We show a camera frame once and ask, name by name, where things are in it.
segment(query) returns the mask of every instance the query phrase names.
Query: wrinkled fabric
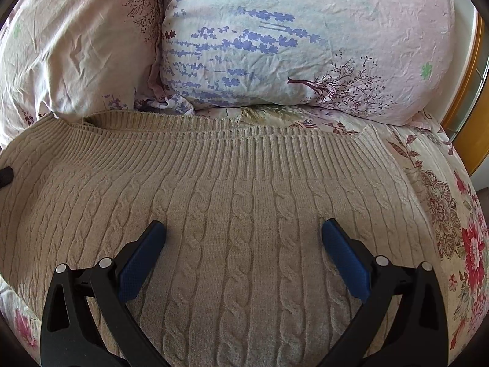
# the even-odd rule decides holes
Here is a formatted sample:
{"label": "wrinkled fabric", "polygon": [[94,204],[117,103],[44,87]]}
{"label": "wrinkled fabric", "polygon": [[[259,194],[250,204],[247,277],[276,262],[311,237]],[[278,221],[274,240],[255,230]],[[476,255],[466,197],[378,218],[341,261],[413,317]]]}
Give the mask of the wrinkled fabric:
{"label": "wrinkled fabric", "polygon": [[403,125],[453,54],[453,0],[166,1],[160,75],[186,110],[308,104]]}
{"label": "wrinkled fabric", "polygon": [[162,0],[21,0],[0,40],[0,147],[53,111],[76,121],[164,97]]}

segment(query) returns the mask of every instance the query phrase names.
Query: bed sheet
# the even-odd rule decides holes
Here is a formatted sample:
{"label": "bed sheet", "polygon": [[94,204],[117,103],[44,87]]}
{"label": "bed sheet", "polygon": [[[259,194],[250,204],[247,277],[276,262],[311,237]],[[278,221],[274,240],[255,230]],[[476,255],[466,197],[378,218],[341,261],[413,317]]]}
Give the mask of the bed sheet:
{"label": "bed sheet", "polygon": [[[432,223],[444,277],[450,360],[463,349],[489,310],[489,235],[462,161],[439,123],[427,113],[417,127],[395,127],[319,107],[212,108],[198,112],[233,118],[240,126],[309,128],[349,136],[374,126],[409,179]],[[24,347],[39,361],[41,322],[0,277],[0,310]]]}

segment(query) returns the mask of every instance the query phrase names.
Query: tree print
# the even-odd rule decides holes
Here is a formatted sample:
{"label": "tree print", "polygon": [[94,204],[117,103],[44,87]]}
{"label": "tree print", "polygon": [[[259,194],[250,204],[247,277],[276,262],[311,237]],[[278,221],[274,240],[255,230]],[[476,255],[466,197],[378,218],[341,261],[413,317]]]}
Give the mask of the tree print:
{"label": "tree print", "polygon": [[361,57],[361,65],[356,66],[355,57],[343,61],[343,52],[335,54],[340,62],[331,62],[331,69],[314,80],[296,80],[288,78],[287,84],[302,84],[312,89],[315,106],[336,109],[368,118],[372,114],[381,114],[392,104],[392,95],[385,92],[383,79],[372,75],[376,67],[371,57]]}
{"label": "tree print", "polygon": [[127,0],[124,7],[129,9],[127,17],[134,20],[144,41],[155,42],[158,39],[158,28],[161,22],[162,0]]}

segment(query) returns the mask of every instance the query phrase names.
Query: sweater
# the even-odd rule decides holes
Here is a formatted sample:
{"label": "sweater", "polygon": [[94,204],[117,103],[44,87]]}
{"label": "sweater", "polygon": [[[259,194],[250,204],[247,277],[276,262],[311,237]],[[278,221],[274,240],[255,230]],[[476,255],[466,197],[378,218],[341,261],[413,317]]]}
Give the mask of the sweater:
{"label": "sweater", "polygon": [[14,180],[0,189],[0,273],[39,317],[59,263],[91,267],[153,219],[165,224],[166,245],[128,308],[172,366],[316,365],[360,305],[322,246],[329,218],[373,255],[428,260],[441,277],[429,221],[370,126],[345,136],[128,111],[79,124],[50,114],[0,154],[6,166]]}

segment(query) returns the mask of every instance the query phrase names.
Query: red flower print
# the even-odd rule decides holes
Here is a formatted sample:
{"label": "red flower print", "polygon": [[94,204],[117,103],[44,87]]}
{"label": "red flower print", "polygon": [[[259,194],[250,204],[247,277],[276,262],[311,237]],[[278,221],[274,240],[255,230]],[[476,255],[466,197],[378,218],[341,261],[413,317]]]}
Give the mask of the red flower print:
{"label": "red flower print", "polygon": [[465,186],[464,181],[462,181],[460,179],[460,176],[458,175],[458,172],[453,171],[453,173],[455,174],[455,177],[457,178],[457,187],[459,188],[460,193],[463,194],[463,195],[464,194],[469,194],[469,190]]}
{"label": "red flower print", "polygon": [[469,335],[472,336],[480,327],[482,320],[486,317],[489,309],[489,302],[486,294],[479,294],[479,297],[472,305],[472,316],[470,317]]}
{"label": "red flower print", "polygon": [[484,279],[484,266],[482,264],[482,250],[485,248],[482,236],[473,220],[469,221],[467,229],[461,229],[464,239],[465,269],[469,274],[469,286],[474,292],[477,291]]}
{"label": "red flower print", "polygon": [[450,278],[448,279],[448,289],[450,291],[453,291],[455,292],[456,289],[457,289],[457,279],[455,278],[455,274],[453,274],[452,276],[450,276]]}
{"label": "red flower print", "polygon": [[32,335],[32,328],[29,324],[29,319],[26,316],[23,316],[19,309],[15,310],[14,323],[15,329],[19,333],[20,337],[33,348],[37,348],[37,339],[35,339]]}
{"label": "red flower print", "polygon": [[455,347],[455,345],[457,344],[457,337],[460,334],[460,332],[463,330],[464,326],[465,326],[465,319],[463,318],[462,320],[460,320],[459,326],[457,327],[457,329],[453,333],[453,338],[452,338],[452,341],[450,342],[450,350],[452,350]]}
{"label": "red flower print", "polygon": [[483,239],[486,239],[486,241],[489,241],[489,232],[487,231],[486,218],[484,217],[482,209],[479,206],[474,206],[474,209],[477,215],[477,223],[481,228],[482,237]]}

